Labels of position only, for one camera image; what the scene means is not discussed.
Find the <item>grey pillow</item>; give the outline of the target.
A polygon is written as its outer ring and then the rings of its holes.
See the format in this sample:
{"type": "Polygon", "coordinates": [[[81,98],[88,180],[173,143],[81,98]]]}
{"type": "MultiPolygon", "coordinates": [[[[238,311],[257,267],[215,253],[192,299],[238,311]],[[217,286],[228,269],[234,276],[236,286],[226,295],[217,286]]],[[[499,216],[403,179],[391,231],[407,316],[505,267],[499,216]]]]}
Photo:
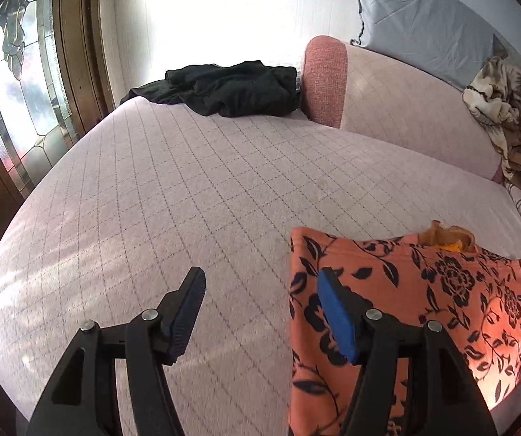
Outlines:
{"type": "Polygon", "coordinates": [[[361,27],[351,44],[392,57],[464,90],[497,56],[521,69],[501,33],[459,0],[357,0],[361,27]]]}

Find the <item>black garment on bed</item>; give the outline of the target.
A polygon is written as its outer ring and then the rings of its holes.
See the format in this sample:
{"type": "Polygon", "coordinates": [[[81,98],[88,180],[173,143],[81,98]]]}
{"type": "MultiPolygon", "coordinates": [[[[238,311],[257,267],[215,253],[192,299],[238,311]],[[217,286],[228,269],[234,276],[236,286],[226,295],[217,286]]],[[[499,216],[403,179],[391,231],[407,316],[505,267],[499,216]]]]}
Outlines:
{"type": "Polygon", "coordinates": [[[246,61],[230,67],[189,65],[162,80],[133,88],[121,102],[143,97],[153,104],[184,104],[202,116],[285,116],[300,105],[297,70],[246,61]]]}

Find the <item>pink quilted mattress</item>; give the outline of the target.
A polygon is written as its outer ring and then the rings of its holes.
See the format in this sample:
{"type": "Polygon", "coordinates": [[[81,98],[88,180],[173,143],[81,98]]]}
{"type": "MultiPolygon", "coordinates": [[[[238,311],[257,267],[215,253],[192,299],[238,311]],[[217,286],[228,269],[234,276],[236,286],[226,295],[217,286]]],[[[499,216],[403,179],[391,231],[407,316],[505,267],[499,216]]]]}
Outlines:
{"type": "Polygon", "coordinates": [[[183,427],[283,435],[291,230],[387,239],[435,219],[521,258],[521,217],[488,179],[299,116],[128,101],[62,157],[1,239],[1,387],[30,416],[82,322],[129,322],[198,266],[201,312],[167,370],[183,427]]]}

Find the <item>orange black floral garment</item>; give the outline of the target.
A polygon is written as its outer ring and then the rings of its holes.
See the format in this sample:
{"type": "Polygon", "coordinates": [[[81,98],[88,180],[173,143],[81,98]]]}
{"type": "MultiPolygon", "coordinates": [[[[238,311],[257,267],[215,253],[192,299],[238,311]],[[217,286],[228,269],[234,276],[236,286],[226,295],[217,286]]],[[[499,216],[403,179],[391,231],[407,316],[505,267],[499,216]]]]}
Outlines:
{"type": "Polygon", "coordinates": [[[521,383],[521,260],[476,245],[465,230],[439,225],[367,241],[298,227],[290,258],[290,434],[338,434],[359,373],[339,350],[320,304],[318,274],[326,267],[403,323],[441,323],[489,407],[521,383]]]}

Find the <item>pink padded headboard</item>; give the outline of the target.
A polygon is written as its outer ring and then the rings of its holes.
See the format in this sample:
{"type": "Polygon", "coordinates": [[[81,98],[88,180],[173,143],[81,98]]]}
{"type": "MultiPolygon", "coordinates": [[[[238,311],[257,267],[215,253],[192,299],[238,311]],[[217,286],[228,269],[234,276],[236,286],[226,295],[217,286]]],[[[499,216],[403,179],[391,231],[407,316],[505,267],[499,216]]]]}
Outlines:
{"type": "Polygon", "coordinates": [[[316,123],[503,180],[499,154],[461,93],[399,60],[316,36],[305,50],[301,92],[303,114],[316,123]]]}

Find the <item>stained glass wooden door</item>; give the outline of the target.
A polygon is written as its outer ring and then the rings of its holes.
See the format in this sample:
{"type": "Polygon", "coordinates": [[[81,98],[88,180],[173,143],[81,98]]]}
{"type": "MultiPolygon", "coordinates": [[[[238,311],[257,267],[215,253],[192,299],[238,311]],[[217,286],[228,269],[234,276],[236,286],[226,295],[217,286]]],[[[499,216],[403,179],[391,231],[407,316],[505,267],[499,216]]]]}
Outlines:
{"type": "Polygon", "coordinates": [[[0,0],[0,238],[114,108],[99,16],[99,0],[0,0]]]}

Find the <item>brown cream patterned blanket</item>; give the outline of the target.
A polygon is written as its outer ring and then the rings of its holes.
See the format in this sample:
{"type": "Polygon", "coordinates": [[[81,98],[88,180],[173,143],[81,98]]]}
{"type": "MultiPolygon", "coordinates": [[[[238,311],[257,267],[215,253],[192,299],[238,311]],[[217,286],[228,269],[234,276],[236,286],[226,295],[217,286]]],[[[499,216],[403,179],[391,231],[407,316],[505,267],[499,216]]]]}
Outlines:
{"type": "Polygon", "coordinates": [[[504,178],[521,190],[521,70],[498,56],[488,59],[463,100],[501,157],[504,178]]]}

